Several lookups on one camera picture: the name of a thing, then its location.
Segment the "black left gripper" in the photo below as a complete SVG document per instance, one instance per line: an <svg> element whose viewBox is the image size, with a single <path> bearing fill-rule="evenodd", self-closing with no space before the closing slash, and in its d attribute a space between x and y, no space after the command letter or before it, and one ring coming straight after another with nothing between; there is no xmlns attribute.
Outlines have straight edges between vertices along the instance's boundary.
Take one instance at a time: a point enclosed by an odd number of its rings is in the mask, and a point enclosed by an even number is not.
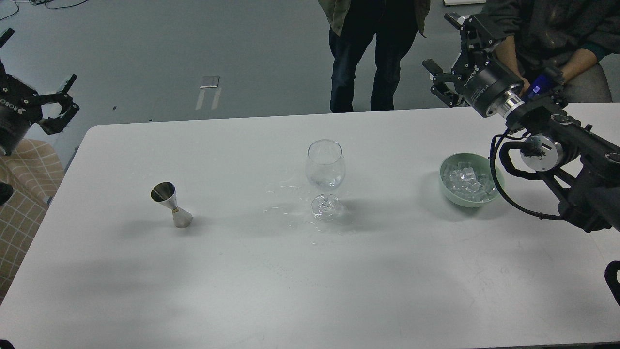
<svg viewBox="0 0 620 349"><path fill-rule="evenodd" d="M14 33L15 30L11 27L2 33L0 48L7 44ZM6 73L2 60L0 60L0 72ZM31 126L37 122L47 135L61 133L68 126L79 110L79 106L69 95L69 89L77 79L78 76L72 74L55 93L38 96L38 91L13 75L6 74L1 78L0 146L2 156L11 155ZM40 106L28 107L22 103L23 99L36 96L38 96L40 105L58 104L60 106L58 117L42 119Z"/></svg>

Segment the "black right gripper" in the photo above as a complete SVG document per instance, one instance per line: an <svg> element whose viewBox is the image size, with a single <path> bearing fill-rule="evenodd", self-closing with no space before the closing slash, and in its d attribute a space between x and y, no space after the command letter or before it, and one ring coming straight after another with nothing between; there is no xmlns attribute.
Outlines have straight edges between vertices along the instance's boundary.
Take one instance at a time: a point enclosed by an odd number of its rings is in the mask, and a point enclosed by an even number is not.
<svg viewBox="0 0 620 349"><path fill-rule="evenodd" d="M460 51L449 73L434 60L423 60L433 84L430 91L449 108L472 106L482 117L489 117L496 113L492 105L506 92L517 95L524 86L495 53L509 35L485 13L445 13L444 18L459 31Z"/></svg>

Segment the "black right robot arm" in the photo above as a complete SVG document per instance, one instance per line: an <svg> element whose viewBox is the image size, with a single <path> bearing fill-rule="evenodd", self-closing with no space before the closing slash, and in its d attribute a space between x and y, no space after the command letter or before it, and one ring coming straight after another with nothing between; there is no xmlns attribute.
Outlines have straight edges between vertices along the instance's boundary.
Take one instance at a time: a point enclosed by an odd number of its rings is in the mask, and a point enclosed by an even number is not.
<svg viewBox="0 0 620 349"><path fill-rule="evenodd" d="M430 73L431 92L445 105L467 104L484 118L500 115L505 120L506 130L492 138L488 157L500 196L530 216L567 221L587 233L618 229L619 148L567 114L558 95L560 71L547 69L550 87L522 99L523 81L494 56L506 35L491 18L444 17L459 32L459 56L447 72L431 59L422 64ZM559 201L558 214L535 212L510 198L497 177L498 160L512 176L542 181Z"/></svg>

